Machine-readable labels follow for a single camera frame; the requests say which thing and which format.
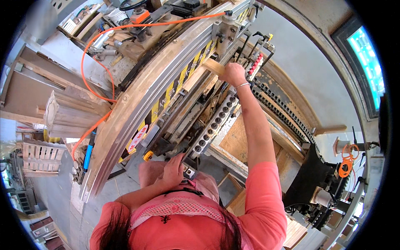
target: woman's right hand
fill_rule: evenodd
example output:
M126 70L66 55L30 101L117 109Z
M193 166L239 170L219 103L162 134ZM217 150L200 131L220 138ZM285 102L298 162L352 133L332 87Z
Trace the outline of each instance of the woman's right hand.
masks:
M218 79L229 83L235 88L247 82L244 77L244 68L235 62L226 64L224 74L219 76Z
M172 157L164 167L164 175L159 180L161 184L167 189L176 187L183 180L183 164L180 162L185 154L177 154Z

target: orange coiled hose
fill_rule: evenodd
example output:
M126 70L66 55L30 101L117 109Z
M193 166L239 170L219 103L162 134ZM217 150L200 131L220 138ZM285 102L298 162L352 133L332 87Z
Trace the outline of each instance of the orange coiled hose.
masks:
M356 157L353 157L353 155L351 153L352 147L354 147L358 151L358 154L357 154ZM345 157L345 156L343 156L343 154L344 154L344 151L345 151L346 148L347 148L347 145L344 146L344 148L342 149L342 159L343 159L343 161L340 164L340 168L339 168L339 176L342 177L342 178L345 178L345 177L347 177L349 175L350 171L353 169L354 160L357 159L358 156L360 155L360 150L358 149L358 146L356 144L352 144L349 147L349 152L350 152L349 155ZM347 166L347 170L346 171L343 169L344 165Z
M111 82L112 82L112 99L108 99L108 98L104 98L100 95L98 95L97 93L95 93L90 86L88 85L88 83L86 82L86 78L85 78L85 73L83 72L83 61L85 60L85 55L86 52L88 51L88 49L90 48L90 46L92 45L92 43L102 34L110 31L110 30L117 30L117 29L122 29L122 28L129 28L129 27L152 27L152 26L162 26L162 25L170 25L170 24L179 24L181 22L188 22L188 21L194 21L194 20L199 20L199 19L204 19L204 18L211 18L211 17L216 17L216 16L222 16L225 15L225 12L221 12L221 13L217 13L217 14L213 14L213 15L207 15L207 16L197 16L197 17L192 17L192 18L187 18L187 19L182 19L182 20L177 20L177 21L172 21L172 22L163 22L163 23L154 23L154 24L128 24L128 25L122 25L122 26L118 26L118 27L113 27L113 28L109 28L105 31L100 32L99 34L97 34L94 38L92 38L89 42L88 45L86 46L85 50L83 51L83 55L82 55L82 60L80 63L80 72L82 74L82 80L85 83L86 87L88 88L88 90L90 92L92 92L95 96L97 96L100 99L106 100L108 102L113 102L116 103L117 101L114 100L114 80L112 78L112 75L110 73L110 71L103 65L101 64L99 61L97 61L96 59L94 59L98 64L100 64L110 75L111 78ZM105 116L103 116L100 120L98 120L98 122L96 122L96 124L94 124L88 131L86 131L84 133L84 135L79 139L79 141L75 144L75 146L72 149L71 155L72 155L72 159L75 161L75 150L78 147L78 145L83 141L83 139L88 136L88 134L90 134L90 132L92 132L100 123L102 123L104 120L106 120L106 118L108 116L110 116L112 110L110 112L108 112Z

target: woman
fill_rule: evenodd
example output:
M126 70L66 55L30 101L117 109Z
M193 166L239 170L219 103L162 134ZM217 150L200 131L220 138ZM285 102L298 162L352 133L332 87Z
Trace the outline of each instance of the woman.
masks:
M220 80L236 88L242 105L249 169L245 215L236 217L218 204L211 176L199 172L193 182L183 180L178 154L168 163L140 165L141 189L103 206L90 249L282 248L287 222L268 121L240 64L227 64Z

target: blue handle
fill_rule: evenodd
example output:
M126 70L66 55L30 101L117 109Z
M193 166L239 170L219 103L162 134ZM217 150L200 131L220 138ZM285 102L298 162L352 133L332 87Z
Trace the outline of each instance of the blue handle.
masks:
M88 168L89 168L89 162L90 162L90 157L92 155L92 149L93 149L93 146L88 145L88 149L87 149L86 155L85 155L85 161L83 163L83 171L85 173L88 171Z

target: yellow and black warning stripe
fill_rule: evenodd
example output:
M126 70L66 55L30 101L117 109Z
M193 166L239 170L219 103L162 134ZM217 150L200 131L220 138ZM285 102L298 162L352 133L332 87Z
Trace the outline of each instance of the yellow and black warning stripe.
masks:
M239 21L239 23L242 23L244 20L248 18L248 16L250 15L250 10L251 8L247 8L238 16L237 20Z
M215 41L211 40L200 52L198 52L198 54L193 58L193 60L191 60L189 64L185 66L185 68L174 79L174 81L171 82L166 91L153 105L152 109L147 114L146 118L140 124L138 130L129 140L118 162L122 162L126 157L135 152L135 150L131 150L130 152L128 152L128 149L136 134L146 125L148 125L146 133L148 132L148 129L150 128L151 124L157 120L159 115L161 115L162 111L168 106L174 95L180 91L182 85L193 74L194 70L198 68L198 66L200 66L203 63L204 59L210 55L210 52L213 51L215 45L216 45Z

